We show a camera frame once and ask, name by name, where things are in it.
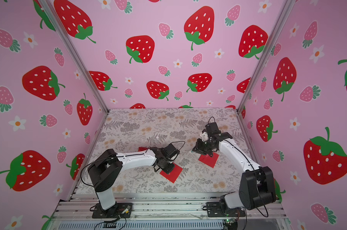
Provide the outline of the red envelope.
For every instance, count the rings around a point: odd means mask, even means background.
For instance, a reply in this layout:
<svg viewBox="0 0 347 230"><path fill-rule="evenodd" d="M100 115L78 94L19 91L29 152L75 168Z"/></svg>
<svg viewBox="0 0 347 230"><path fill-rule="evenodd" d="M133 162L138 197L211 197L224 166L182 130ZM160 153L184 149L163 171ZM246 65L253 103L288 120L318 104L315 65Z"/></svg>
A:
<svg viewBox="0 0 347 230"><path fill-rule="evenodd" d="M211 168L214 168L218 158L219 158L219 155L217 153L213 153L212 156L201 155L198 160L200 162L204 163L205 165L207 165L207 166L209 166Z"/></svg>
<svg viewBox="0 0 347 230"><path fill-rule="evenodd" d="M148 148L146 148L146 147L139 147L139 149L138 149L139 152L140 151L146 151L146 150L148 150Z"/></svg>
<svg viewBox="0 0 347 230"><path fill-rule="evenodd" d="M175 163L173 163L173 165L174 165L174 168L169 174L165 173L164 171L161 171L160 175L162 175L163 177L165 177L167 180L169 180L170 182L174 184L176 180L178 179L178 177L180 176L181 172L183 171L183 168L178 166Z"/></svg>

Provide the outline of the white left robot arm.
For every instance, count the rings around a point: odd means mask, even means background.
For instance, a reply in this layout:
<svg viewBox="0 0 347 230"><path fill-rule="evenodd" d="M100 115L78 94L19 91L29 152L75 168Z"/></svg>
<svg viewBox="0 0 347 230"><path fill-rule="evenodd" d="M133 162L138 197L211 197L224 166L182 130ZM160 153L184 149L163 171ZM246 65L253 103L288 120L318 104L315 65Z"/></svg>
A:
<svg viewBox="0 0 347 230"><path fill-rule="evenodd" d="M170 174L175 168L173 161L179 154L180 150L171 143L164 148L150 147L132 153L117 153L113 149L107 149L87 167L98 198L92 218L127 217L132 204L122 205L116 202L112 187L117 177L127 170L145 166Z"/></svg>

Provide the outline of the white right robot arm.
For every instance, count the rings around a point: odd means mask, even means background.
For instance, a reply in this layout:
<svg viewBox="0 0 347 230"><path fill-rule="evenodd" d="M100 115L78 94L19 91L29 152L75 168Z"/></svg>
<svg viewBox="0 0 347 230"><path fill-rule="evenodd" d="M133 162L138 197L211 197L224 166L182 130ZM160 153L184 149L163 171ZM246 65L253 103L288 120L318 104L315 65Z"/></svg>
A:
<svg viewBox="0 0 347 230"><path fill-rule="evenodd" d="M197 139L193 152L199 153L199 160L214 167L218 152L222 153L241 173L237 192L221 196L217 203L207 203L209 216L245 216L247 210L265 207L276 201L273 172L249 158L235 143L228 132L221 132L217 123L208 123Z"/></svg>

